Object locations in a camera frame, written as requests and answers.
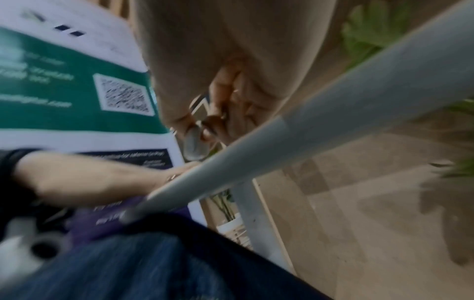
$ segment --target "qr code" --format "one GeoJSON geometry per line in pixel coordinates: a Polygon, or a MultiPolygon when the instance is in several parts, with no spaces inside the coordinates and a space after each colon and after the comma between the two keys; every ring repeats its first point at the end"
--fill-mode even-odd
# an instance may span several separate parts
{"type": "Polygon", "coordinates": [[[102,74],[93,77],[102,110],[155,115],[145,86],[102,74]]]}

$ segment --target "metal pole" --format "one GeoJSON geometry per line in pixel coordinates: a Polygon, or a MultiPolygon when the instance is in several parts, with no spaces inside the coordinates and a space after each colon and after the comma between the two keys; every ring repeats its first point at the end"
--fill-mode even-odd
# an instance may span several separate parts
{"type": "Polygon", "coordinates": [[[363,135],[474,94],[474,1],[464,1],[348,72],[295,110],[182,175],[123,214],[185,206],[363,135]]]}

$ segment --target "blue denim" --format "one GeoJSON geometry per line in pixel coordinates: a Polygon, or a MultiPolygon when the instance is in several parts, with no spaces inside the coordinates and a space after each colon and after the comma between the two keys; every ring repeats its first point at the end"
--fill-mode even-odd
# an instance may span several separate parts
{"type": "Polygon", "coordinates": [[[328,298],[207,228],[158,214],[55,258],[0,299],[328,298]]]}

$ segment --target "brown floor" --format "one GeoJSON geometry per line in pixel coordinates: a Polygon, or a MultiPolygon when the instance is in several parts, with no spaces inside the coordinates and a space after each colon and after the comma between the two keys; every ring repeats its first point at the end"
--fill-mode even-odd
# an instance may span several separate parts
{"type": "Polygon", "coordinates": [[[336,299],[474,299],[471,119],[437,112],[258,178],[298,275],[336,299]]]}

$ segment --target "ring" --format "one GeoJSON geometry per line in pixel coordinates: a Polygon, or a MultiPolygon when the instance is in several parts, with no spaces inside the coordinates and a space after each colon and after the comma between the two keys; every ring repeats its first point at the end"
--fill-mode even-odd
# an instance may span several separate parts
{"type": "Polygon", "coordinates": [[[178,176],[179,176],[179,174],[173,174],[173,175],[171,175],[170,177],[168,177],[168,178],[166,179],[166,182],[170,182],[170,181],[176,179],[176,177],[178,177],[178,176]]]}

